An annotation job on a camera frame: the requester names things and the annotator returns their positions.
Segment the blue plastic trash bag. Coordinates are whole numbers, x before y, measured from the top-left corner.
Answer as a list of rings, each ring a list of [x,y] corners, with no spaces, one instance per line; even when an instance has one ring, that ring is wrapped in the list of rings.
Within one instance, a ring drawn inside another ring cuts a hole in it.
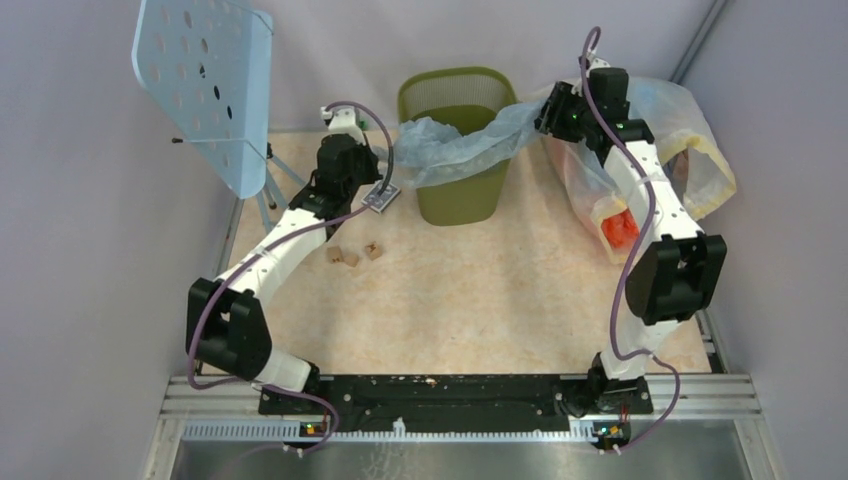
[[[402,123],[392,146],[390,182],[401,188],[439,186],[512,159],[540,137],[534,121],[543,104],[539,99],[506,106],[483,129],[469,134],[430,117]]]

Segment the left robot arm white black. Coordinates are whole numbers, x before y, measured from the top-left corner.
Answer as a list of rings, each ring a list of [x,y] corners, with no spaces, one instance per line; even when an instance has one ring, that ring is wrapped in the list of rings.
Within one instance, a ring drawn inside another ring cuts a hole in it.
[[[326,135],[309,182],[271,231],[235,267],[190,287],[190,361],[282,388],[283,401],[297,413],[314,410],[321,397],[311,380],[314,366],[274,345],[263,307],[302,261],[357,215],[352,204],[359,189],[381,178],[364,133]]]

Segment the green mesh trash bin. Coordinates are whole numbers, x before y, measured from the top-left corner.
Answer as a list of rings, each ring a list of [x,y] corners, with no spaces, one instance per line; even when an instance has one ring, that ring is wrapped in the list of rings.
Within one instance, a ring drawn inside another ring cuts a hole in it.
[[[500,72],[479,66],[458,67],[408,79],[397,95],[397,113],[400,125],[430,117],[469,134],[483,129],[502,108],[517,103],[511,83]],[[464,180],[412,188],[421,216],[436,226],[489,218],[498,205],[510,161]]]

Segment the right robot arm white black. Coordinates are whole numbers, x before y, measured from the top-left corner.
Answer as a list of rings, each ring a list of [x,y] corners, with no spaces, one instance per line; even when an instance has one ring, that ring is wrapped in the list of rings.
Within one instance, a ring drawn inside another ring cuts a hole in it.
[[[648,363],[681,324],[708,306],[727,255],[687,212],[660,158],[652,122],[631,105],[621,68],[589,71],[580,83],[556,82],[534,121],[536,130],[586,147],[633,217],[637,237],[615,287],[609,341],[577,399],[612,412],[643,400]]]

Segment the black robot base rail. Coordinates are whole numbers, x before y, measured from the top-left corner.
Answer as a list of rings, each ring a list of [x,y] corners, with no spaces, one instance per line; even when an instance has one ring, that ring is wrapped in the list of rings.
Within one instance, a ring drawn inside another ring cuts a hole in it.
[[[596,374],[335,375],[306,392],[314,398],[262,389],[258,411],[322,420],[332,407],[340,415],[338,434],[387,432],[397,420],[411,433],[557,432],[574,418],[625,420],[654,411],[645,379]]]

